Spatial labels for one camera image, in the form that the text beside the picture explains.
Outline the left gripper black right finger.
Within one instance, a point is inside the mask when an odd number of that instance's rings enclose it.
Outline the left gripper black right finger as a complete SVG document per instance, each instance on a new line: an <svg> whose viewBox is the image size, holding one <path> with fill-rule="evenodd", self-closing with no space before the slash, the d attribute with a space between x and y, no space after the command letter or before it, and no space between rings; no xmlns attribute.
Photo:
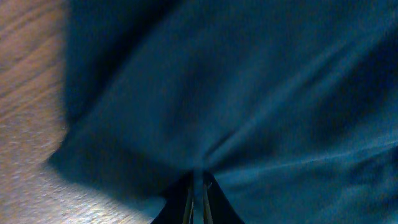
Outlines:
<svg viewBox="0 0 398 224"><path fill-rule="evenodd" d="M232 208L216 179L209 172L203 174L205 223L244 224Z"/></svg>

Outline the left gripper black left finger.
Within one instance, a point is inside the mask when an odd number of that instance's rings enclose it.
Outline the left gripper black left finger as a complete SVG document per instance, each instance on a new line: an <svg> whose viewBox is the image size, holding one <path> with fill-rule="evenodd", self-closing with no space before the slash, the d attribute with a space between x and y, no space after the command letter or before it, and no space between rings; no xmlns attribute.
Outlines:
<svg viewBox="0 0 398 224"><path fill-rule="evenodd" d="M165 206L150 224L193 223L193 173L188 172L162 191Z"/></svg>

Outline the navy blue garment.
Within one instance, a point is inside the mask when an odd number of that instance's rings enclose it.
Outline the navy blue garment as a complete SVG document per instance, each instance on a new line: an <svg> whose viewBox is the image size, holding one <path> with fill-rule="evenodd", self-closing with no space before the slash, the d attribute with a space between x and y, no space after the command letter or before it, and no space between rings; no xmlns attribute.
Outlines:
<svg viewBox="0 0 398 224"><path fill-rule="evenodd" d="M153 216L203 174L244 223L397 222L397 2L69 1L49 164Z"/></svg>

